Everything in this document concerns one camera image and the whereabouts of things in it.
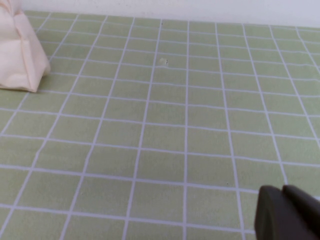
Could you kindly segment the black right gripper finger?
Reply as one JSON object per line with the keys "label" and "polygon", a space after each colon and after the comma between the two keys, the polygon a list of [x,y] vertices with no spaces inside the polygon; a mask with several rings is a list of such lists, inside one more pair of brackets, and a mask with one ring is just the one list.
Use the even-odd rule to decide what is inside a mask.
{"label": "black right gripper finger", "polygon": [[320,202],[294,185],[263,185],[254,230],[257,240],[318,240]]}

